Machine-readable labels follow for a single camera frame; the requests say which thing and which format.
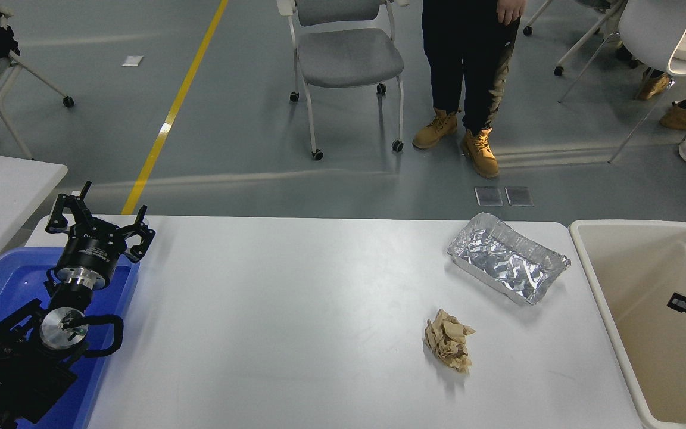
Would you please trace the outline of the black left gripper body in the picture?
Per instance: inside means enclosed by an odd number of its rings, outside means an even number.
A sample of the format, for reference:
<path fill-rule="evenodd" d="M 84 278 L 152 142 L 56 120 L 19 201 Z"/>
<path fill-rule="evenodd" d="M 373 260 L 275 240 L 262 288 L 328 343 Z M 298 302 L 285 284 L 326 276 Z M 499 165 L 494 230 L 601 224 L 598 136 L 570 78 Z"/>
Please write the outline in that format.
<path fill-rule="evenodd" d="M 70 231 L 66 235 L 68 241 L 54 267 L 57 279 L 111 280 L 122 254 L 122 236 L 111 232 L 94 237 Z"/>

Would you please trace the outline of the person's left hand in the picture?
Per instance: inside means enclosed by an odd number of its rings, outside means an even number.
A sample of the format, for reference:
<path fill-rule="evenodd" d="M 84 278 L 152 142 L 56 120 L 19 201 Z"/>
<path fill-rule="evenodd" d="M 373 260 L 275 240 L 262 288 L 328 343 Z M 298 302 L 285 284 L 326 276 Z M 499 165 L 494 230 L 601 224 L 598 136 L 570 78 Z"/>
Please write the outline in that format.
<path fill-rule="evenodd" d="M 498 0 L 496 7 L 497 19 L 504 26 L 519 20 L 525 13 L 527 0 Z"/>

